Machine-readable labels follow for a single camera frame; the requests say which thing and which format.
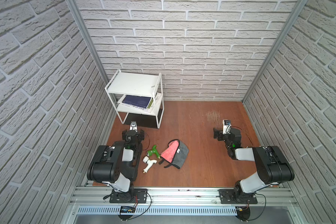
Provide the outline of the white two-tier bookshelf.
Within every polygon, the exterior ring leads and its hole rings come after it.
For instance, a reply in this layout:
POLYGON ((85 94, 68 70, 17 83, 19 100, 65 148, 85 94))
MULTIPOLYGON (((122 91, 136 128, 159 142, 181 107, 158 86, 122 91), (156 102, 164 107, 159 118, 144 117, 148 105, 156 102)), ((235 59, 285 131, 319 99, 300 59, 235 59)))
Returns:
POLYGON ((118 69, 105 91, 120 122, 159 129, 164 114, 162 74, 136 74, 118 69))

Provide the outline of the pink and grey cloth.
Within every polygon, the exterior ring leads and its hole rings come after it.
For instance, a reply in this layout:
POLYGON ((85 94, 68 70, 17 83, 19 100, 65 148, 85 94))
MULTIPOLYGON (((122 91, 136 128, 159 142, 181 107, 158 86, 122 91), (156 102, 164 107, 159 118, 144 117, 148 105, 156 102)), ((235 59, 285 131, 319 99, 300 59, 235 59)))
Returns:
POLYGON ((188 153, 188 147, 181 140, 171 140, 168 143, 168 148, 161 153, 161 160, 158 164, 161 165, 167 162, 168 165, 164 166, 164 168, 173 166, 177 169, 181 169, 187 159, 188 153))

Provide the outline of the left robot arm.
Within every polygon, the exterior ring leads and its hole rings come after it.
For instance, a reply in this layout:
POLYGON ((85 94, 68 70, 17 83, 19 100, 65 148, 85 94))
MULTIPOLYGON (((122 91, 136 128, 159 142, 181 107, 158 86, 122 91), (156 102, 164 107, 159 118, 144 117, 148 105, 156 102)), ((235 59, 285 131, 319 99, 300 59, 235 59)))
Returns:
POLYGON ((111 187, 117 193, 132 193, 133 182, 138 175, 138 168, 143 151, 143 130, 122 132, 122 141, 111 146, 98 147, 87 169, 87 179, 111 187))

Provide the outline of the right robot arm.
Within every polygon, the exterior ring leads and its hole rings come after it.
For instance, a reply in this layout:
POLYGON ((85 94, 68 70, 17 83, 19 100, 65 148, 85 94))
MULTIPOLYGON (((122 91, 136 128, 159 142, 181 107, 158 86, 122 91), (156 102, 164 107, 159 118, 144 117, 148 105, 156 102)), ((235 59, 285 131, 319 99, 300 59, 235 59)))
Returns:
POLYGON ((237 181, 232 194, 238 198, 252 196, 270 185, 293 181, 295 172, 278 146, 241 147, 241 132, 231 126, 213 129, 213 138, 223 141, 229 157, 237 161, 252 161, 256 172, 237 181))

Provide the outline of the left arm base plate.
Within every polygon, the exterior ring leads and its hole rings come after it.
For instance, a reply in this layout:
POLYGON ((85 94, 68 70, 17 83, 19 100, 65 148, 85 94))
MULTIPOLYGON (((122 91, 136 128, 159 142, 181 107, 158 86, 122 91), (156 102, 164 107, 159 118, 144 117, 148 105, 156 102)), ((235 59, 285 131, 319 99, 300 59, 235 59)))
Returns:
POLYGON ((112 190, 109 197, 110 203, 146 203, 149 198, 147 189, 133 189, 129 192, 116 192, 112 190))

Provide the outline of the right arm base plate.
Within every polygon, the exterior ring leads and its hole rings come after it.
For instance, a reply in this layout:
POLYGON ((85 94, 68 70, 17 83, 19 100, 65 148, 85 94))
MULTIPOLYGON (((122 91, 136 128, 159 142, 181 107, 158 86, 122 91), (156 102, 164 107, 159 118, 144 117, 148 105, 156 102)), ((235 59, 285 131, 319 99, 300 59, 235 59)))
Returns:
POLYGON ((254 193, 239 192, 234 189, 219 189, 219 199, 221 204, 257 204, 254 193))

